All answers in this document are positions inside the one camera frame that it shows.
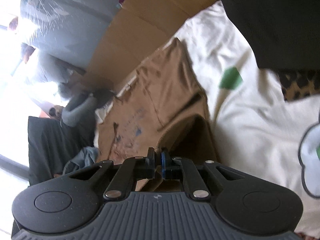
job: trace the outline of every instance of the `cardboard box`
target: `cardboard box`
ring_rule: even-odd
[[[186,19],[215,1],[125,0],[101,38],[88,72],[114,85],[123,83],[143,59],[172,37]]]

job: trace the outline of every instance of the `gray ribbed panel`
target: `gray ribbed panel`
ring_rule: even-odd
[[[98,217],[74,233],[40,236],[23,231],[16,240],[188,240],[265,239],[294,240],[280,236],[247,236],[221,222],[208,203],[194,202],[183,192],[132,192],[120,202],[109,202]]]

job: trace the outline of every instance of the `silver screw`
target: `silver screw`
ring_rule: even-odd
[[[205,198],[209,196],[209,192],[205,190],[196,190],[195,192],[193,192],[193,195],[197,198]]]
[[[117,198],[121,196],[121,191],[119,190],[109,190],[106,192],[106,197]]]

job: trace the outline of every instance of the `white cloth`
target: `white cloth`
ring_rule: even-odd
[[[258,69],[251,47],[220,1],[187,20],[175,37],[188,49],[207,93],[220,161],[297,193],[304,212],[296,231],[320,237],[320,199],[305,192],[298,160],[300,141],[318,120],[320,96],[285,102],[278,77]],[[224,72],[234,67],[242,83],[238,78],[235,89],[220,89]]]

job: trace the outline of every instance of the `black garment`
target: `black garment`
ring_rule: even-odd
[[[221,0],[259,68],[320,69],[320,0]]]
[[[83,147],[93,146],[96,128],[94,111],[76,127],[48,118],[29,117],[30,186],[62,174],[66,163]]]

